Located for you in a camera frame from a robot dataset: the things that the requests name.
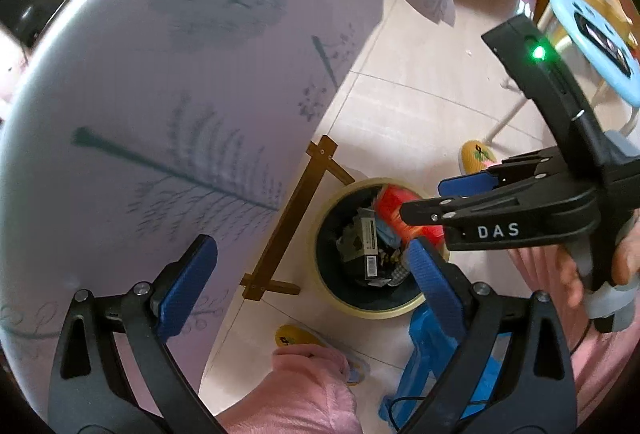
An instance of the shoe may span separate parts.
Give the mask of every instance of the shoe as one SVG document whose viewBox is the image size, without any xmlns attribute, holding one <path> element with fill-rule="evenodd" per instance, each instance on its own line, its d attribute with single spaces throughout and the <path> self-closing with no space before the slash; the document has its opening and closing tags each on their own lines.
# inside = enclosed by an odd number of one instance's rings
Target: shoe
<svg viewBox="0 0 640 434">
<path fill-rule="evenodd" d="M 334 348 L 340 351 L 346 357 L 347 362 L 349 362 L 350 374 L 349 379 L 347 380 L 347 385 L 358 385 L 370 372 L 369 364 L 353 353 L 350 349 L 345 346 L 338 347 L 335 342 L 331 344 L 324 340 L 324 338 L 318 335 L 315 331 L 301 328 L 298 325 L 281 325 L 276 330 L 275 340 L 276 345 L 279 348 L 293 345 L 315 344 L 316 346 Z"/>
<path fill-rule="evenodd" d="M 497 162 L 494 152 L 480 141 L 467 141 L 460 147 L 458 166 L 462 175 L 477 174 Z"/>
</svg>

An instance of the wooden stand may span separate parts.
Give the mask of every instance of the wooden stand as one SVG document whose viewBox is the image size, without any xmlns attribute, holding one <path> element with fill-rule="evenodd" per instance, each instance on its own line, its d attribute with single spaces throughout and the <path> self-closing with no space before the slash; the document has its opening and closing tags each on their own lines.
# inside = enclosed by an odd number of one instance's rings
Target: wooden stand
<svg viewBox="0 0 640 434">
<path fill-rule="evenodd" d="M 318 185 L 325 172 L 330 172 L 345 185 L 354 182 L 353 179 L 338 163 L 333 159 L 337 145 L 329 136 L 322 136 L 318 145 L 311 142 L 306 149 L 306 153 L 311 156 L 296 189 L 293 191 L 287 206 L 285 207 L 280 220 L 273 230 L 269 242 L 265 247 L 258 264 L 253 273 L 245 273 L 240 284 L 244 286 L 242 296 L 248 300 L 258 301 L 265 291 L 285 293 L 287 295 L 298 295 L 300 287 L 289 282 L 279 282 L 272 280 L 282 256 L 287 251 L 287 247 L 293 238 L 300 220 L 304 216 L 306 209 L 314 197 Z"/>
</svg>

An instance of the hand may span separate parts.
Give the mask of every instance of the hand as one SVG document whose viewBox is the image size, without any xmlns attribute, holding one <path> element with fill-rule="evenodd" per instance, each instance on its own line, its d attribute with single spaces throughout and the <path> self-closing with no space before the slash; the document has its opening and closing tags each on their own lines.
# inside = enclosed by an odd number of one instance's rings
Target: hand
<svg viewBox="0 0 640 434">
<path fill-rule="evenodd" d="M 613 256 L 611 275 L 616 284 L 625 285 L 634 273 L 640 271 L 640 210 L 636 210 L 636 224 L 629 234 L 620 242 Z M 584 286 L 578 275 L 578 268 L 574 260 L 564 248 L 558 253 L 558 270 L 560 282 L 566 289 L 567 303 L 571 308 L 577 308 L 582 302 Z"/>
</svg>

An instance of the green edge light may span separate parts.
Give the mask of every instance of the green edge light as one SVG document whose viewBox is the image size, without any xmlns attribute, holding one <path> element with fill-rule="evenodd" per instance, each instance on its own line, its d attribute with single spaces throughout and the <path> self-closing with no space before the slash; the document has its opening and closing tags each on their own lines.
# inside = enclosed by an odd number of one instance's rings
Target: green edge light
<svg viewBox="0 0 640 434">
<path fill-rule="evenodd" d="M 533 50 L 531 56 L 533 56 L 536 60 L 544 60 L 546 56 L 546 50 L 542 46 L 538 46 Z"/>
</svg>

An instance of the screw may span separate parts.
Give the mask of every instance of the screw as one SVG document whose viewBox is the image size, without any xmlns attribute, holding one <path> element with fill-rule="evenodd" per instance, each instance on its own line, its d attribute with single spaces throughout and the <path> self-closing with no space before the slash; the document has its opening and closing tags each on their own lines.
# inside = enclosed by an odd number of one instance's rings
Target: screw
<svg viewBox="0 0 640 434">
<path fill-rule="evenodd" d="M 549 302 L 551 297 L 546 291 L 536 291 L 536 299 L 538 302 Z"/>
<path fill-rule="evenodd" d="M 135 286 L 133 286 L 133 293 L 138 296 L 146 295 L 149 293 L 151 289 L 151 284 L 148 282 L 138 282 Z"/>
<path fill-rule="evenodd" d="M 476 292 L 476 295 L 482 295 L 483 297 L 486 297 L 487 295 L 489 295 L 489 293 L 491 293 L 491 288 L 486 282 L 476 282 L 474 284 L 474 291 Z"/>
<path fill-rule="evenodd" d="M 76 291 L 76 294 L 74 295 L 74 300 L 76 302 L 84 302 L 88 298 L 89 298 L 89 292 L 86 289 L 80 289 Z"/>
</svg>

